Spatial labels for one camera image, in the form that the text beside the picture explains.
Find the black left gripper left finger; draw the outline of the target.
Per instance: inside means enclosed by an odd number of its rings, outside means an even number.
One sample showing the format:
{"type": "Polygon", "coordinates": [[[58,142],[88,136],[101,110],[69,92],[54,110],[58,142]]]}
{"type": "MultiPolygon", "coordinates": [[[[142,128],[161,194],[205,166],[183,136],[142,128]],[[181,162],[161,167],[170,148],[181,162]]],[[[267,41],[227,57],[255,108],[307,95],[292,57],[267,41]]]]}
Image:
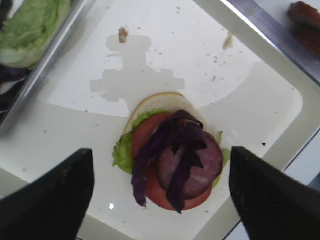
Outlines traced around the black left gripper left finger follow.
{"type": "Polygon", "coordinates": [[[0,201],[2,240],[75,240],[95,187],[93,151],[82,148],[0,201]]]}

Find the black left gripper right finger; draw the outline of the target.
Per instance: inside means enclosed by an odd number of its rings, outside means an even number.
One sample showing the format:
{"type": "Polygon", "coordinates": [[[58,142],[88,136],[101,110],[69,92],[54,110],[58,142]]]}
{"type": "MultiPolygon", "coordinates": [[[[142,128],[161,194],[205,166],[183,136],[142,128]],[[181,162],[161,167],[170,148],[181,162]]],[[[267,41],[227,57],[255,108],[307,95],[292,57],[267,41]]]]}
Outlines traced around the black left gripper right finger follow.
{"type": "Polygon", "coordinates": [[[231,149],[228,184],[251,240],[320,238],[320,194],[244,147],[231,149]]]}

